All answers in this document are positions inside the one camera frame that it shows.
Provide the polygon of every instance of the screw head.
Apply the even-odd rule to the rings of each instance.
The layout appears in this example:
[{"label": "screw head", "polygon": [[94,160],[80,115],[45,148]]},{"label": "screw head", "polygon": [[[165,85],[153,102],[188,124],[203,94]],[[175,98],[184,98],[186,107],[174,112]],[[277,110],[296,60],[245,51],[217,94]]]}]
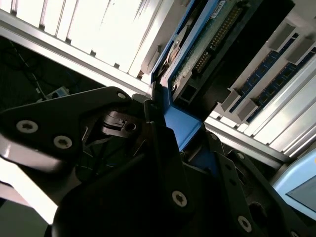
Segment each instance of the screw head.
[{"label": "screw head", "polygon": [[216,141],[217,140],[217,136],[215,136],[214,134],[211,134],[211,137]]},{"label": "screw head", "polygon": [[243,154],[241,154],[241,153],[237,153],[237,156],[238,156],[240,159],[245,159],[245,157],[244,157]]},{"label": "screw head", "polygon": [[244,216],[238,216],[238,222],[246,232],[250,233],[252,231],[250,222]]},{"label": "screw head", "polygon": [[177,85],[173,85],[171,91],[174,92],[177,89]]},{"label": "screw head", "polygon": [[298,234],[296,234],[294,231],[291,231],[291,234],[293,237],[299,237]]},{"label": "screw head", "polygon": [[68,149],[73,145],[73,142],[69,137],[57,136],[54,138],[54,145],[60,149]]},{"label": "screw head", "polygon": [[188,204],[186,196],[180,191],[173,191],[172,199],[179,207],[185,207]]},{"label": "screw head", "polygon": [[30,120],[21,120],[16,124],[16,129],[22,133],[34,133],[39,129],[39,126]]},{"label": "screw head", "polygon": [[119,96],[119,98],[121,98],[121,99],[126,99],[126,96],[125,96],[124,94],[122,94],[122,93],[118,93],[118,96]]}]

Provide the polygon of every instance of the bolt hole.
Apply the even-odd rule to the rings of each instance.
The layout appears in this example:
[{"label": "bolt hole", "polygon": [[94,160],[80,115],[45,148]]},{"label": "bolt hole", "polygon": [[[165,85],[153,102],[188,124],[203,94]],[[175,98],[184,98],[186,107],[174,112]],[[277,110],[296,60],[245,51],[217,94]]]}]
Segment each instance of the bolt hole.
[{"label": "bolt hole", "polygon": [[242,223],[243,223],[243,226],[245,226],[245,227],[247,227],[247,228],[249,227],[247,222],[242,221]]},{"label": "bolt hole", "polygon": [[177,195],[176,198],[177,198],[177,200],[178,200],[179,202],[181,202],[181,203],[183,202],[183,198],[182,198],[180,195]]},{"label": "bolt hole", "polygon": [[63,146],[68,145],[68,142],[67,142],[65,139],[60,139],[60,140],[58,141],[58,143],[59,143],[60,145],[63,145]]},{"label": "bolt hole", "polygon": [[25,129],[33,129],[33,126],[29,123],[25,123],[22,125],[22,128],[25,128]]},{"label": "bolt hole", "polygon": [[268,224],[268,218],[263,209],[262,205],[258,202],[253,202],[249,205],[249,211],[253,221],[260,227],[263,228]]},{"label": "bolt hole", "polygon": [[129,124],[127,124],[126,127],[125,127],[125,130],[126,130],[127,132],[131,132],[131,131],[133,131],[133,130],[135,130],[135,129],[136,129],[136,124],[134,124],[134,123],[129,123]]},{"label": "bolt hole", "polygon": [[236,182],[235,182],[234,180],[229,179],[229,182],[230,182],[232,185],[236,186]]}]

